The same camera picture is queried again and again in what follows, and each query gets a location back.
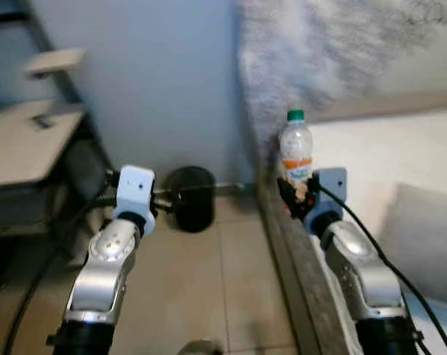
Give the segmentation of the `clear plastic bottle green cap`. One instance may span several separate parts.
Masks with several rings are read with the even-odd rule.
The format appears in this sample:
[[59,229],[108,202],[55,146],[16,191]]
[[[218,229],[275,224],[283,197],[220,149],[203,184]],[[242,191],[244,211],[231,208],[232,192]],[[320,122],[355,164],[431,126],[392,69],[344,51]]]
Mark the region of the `clear plastic bottle green cap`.
[[287,112],[287,125],[279,136],[279,160],[284,179],[292,186],[303,186],[311,176],[313,138],[304,109]]

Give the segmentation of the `white quilted mattress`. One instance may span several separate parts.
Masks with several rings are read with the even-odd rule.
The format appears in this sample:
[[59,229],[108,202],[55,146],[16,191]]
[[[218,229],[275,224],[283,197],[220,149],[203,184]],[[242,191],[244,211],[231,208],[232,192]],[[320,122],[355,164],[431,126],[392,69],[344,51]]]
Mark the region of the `white quilted mattress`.
[[[315,165],[347,169],[350,211],[344,219],[356,232],[372,234],[379,246],[386,206],[396,185],[447,193],[447,109],[320,122],[311,126],[311,132]],[[447,305],[426,299],[445,331],[439,335],[416,297],[406,293],[406,298],[425,346],[432,355],[447,355]]]

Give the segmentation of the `small dark desk object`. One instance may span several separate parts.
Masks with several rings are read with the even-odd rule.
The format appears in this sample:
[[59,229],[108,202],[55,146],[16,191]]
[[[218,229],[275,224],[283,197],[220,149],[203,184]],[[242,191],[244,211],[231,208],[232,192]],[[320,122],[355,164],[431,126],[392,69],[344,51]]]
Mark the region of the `small dark desk object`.
[[55,125],[55,122],[51,121],[51,119],[48,118],[47,115],[31,116],[30,121],[33,123],[38,131],[41,131],[41,129],[50,129]]

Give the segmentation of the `wooden desk with black frame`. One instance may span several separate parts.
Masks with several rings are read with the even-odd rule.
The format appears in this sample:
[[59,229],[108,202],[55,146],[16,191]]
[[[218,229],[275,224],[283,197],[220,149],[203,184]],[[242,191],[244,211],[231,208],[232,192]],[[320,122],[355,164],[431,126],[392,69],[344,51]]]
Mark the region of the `wooden desk with black frame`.
[[[35,115],[54,127],[36,129]],[[83,107],[41,99],[0,109],[0,239],[66,232],[108,168]]]

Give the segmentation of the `small wooden shelf board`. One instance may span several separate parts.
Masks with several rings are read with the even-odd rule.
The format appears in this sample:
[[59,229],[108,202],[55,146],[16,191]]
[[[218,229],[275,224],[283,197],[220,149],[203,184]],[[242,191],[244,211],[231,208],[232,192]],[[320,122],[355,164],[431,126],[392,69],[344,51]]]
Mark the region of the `small wooden shelf board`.
[[68,48],[35,54],[24,65],[24,74],[31,78],[43,78],[61,71],[75,69],[83,61],[85,48]]

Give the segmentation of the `grey plush pillow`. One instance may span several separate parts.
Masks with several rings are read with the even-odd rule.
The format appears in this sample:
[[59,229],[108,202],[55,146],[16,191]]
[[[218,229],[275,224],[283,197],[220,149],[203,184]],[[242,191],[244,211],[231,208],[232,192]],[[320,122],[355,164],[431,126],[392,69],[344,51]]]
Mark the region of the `grey plush pillow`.
[[447,193],[396,185],[379,243],[426,299],[447,305]]

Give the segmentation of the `grey bed frame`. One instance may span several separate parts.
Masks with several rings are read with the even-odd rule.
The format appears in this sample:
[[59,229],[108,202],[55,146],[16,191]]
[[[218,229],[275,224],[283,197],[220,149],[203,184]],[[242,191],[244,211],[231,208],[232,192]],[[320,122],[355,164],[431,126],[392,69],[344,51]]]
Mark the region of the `grey bed frame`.
[[332,297],[327,270],[303,223],[290,216],[279,197],[275,176],[257,175],[256,199],[291,328],[301,355],[350,355],[345,320]]

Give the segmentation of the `black round waste bin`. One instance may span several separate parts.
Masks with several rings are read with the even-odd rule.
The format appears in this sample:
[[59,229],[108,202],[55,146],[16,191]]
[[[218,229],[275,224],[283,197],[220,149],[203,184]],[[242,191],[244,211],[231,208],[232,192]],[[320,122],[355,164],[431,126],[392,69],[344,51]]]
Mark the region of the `black round waste bin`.
[[174,226],[188,233],[199,233],[214,221],[214,176],[199,166],[185,166],[170,172],[163,188],[180,186],[182,202],[173,213]]

